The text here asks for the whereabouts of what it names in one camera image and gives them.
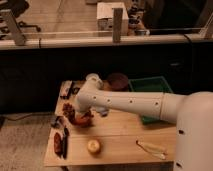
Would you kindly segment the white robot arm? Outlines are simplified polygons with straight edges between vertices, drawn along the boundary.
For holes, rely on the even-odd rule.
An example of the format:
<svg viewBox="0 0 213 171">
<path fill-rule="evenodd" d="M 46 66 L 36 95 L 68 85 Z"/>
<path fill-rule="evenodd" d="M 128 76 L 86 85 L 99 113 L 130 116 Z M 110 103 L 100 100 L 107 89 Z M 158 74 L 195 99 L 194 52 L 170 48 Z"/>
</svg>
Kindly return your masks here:
<svg viewBox="0 0 213 171">
<path fill-rule="evenodd" d="M 110 92 L 100 87 L 95 79 L 84 83 L 75 97 L 78 112 L 98 106 L 174 123 L 173 171 L 213 171 L 213 92 Z"/>
</svg>

